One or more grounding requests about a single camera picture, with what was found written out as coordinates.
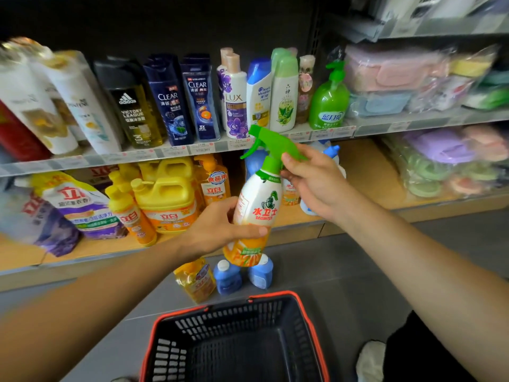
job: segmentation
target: blue bottle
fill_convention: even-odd
[[[158,53],[143,65],[172,146],[194,142],[180,67],[175,55]]]
[[[263,254],[258,265],[247,269],[249,280],[251,280],[256,287],[267,289],[272,284],[273,268],[274,264],[272,260],[266,254]]]
[[[246,164],[246,181],[262,168],[265,157],[269,155],[265,150],[257,150],[244,160]]]
[[[210,55],[194,53],[183,57],[180,64],[189,106],[200,141],[221,139],[212,95]]]
[[[230,295],[242,287],[240,267],[227,260],[221,260],[217,263],[214,268],[214,277],[216,278],[217,291],[221,295]]]

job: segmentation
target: adidas shower gel bottle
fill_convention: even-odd
[[[99,82],[108,90],[120,112],[122,127],[135,149],[149,149],[163,143],[143,83],[139,65],[123,59],[94,63]]]

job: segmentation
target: hand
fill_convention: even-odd
[[[340,188],[348,183],[330,157],[307,145],[297,144],[297,148],[309,160],[299,162],[283,153],[281,160],[287,170],[281,171],[281,176],[297,188],[312,211],[333,221],[341,196]]]
[[[191,262],[241,238],[259,238],[269,233],[258,225],[233,225],[230,220],[238,197],[208,205],[191,227],[179,236],[183,256]]]

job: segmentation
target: adidas logo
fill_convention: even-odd
[[[129,104],[129,103],[136,103],[136,101],[133,98],[131,98],[129,95],[127,95],[127,93],[124,93],[124,95],[122,95],[122,97],[120,98],[119,103],[120,104]]]

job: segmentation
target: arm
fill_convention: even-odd
[[[282,175],[306,204],[367,252],[475,378],[507,380],[509,284],[370,201],[327,156],[308,146],[299,149],[309,161],[283,154],[289,171]]]
[[[173,270],[234,239],[266,235],[266,228],[229,223],[228,213],[236,203],[237,197],[213,203],[178,237],[126,256],[4,316],[2,380],[60,380]]]

